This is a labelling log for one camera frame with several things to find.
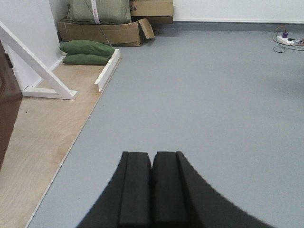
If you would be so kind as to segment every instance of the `gray floor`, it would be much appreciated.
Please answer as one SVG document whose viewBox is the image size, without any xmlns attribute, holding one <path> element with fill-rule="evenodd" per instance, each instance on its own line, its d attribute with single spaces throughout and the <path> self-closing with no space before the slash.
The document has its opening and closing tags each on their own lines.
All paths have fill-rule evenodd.
<svg viewBox="0 0 304 228">
<path fill-rule="evenodd" d="M 184 152 L 245 211 L 304 227 L 304 52 L 271 32 L 166 30 L 123 57 L 30 228 L 74 228 L 122 151 Z M 303 34 L 294 34 L 302 38 Z"/>
</svg>

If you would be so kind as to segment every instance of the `plywood floor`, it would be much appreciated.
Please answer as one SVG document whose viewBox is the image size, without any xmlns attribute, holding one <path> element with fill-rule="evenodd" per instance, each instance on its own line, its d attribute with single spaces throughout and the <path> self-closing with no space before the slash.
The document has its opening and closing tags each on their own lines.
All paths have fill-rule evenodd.
<svg viewBox="0 0 304 228">
<path fill-rule="evenodd" d="M 54 71 L 78 91 L 75 100 L 22 99 L 0 172 L 1 228 L 27 225 L 101 95 L 94 82 L 102 69 L 61 64 Z"/>
</svg>

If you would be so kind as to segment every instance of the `white diagonal brace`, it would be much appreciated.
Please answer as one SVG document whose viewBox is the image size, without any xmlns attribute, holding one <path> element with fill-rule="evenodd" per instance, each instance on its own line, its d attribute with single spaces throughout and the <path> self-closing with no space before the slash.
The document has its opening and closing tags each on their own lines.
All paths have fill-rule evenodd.
<svg viewBox="0 0 304 228">
<path fill-rule="evenodd" d="M 75 99 L 76 91 L 71 91 L 48 67 L 32 53 L 21 40 L 18 39 L 0 21 L 0 39 L 13 49 L 33 70 L 45 79 L 58 93 L 58 98 Z"/>
</svg>

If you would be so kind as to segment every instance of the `purple plug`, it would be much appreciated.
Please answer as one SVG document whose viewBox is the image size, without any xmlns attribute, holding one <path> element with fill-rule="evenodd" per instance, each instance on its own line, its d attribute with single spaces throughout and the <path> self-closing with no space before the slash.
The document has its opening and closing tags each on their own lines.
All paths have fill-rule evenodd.
<svg viewBox="0 0 304 228">
<path fill-rule="evenodd" d="M 282 38 L 287 38 L 287 36 L 288 36 L 288 33 L 287 32 L 283 32 Z"/>
</svg>

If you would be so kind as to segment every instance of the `cardboard box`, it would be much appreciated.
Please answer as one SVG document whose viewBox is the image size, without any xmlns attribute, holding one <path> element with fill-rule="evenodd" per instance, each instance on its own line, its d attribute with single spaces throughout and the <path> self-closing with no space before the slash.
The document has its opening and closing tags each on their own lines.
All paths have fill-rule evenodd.
<svg viewBox="0 0 304 228">
<path fill-rule="evenodd" d="M 173 23 L 173 0 L 130 1 L 132 19 L 147 18 L 150 23 Z"/>
<path fill-rule="evenodd" d="M 107 41 L 100 29 L 110 43 L 116 46 L 141 46 L 145 39 L 155 37 L 147 19 L 122 25 L 84 25 L 58 21 L 57 27 L 63 41 L 88 39 L 106 44 Z"/>
</svg>

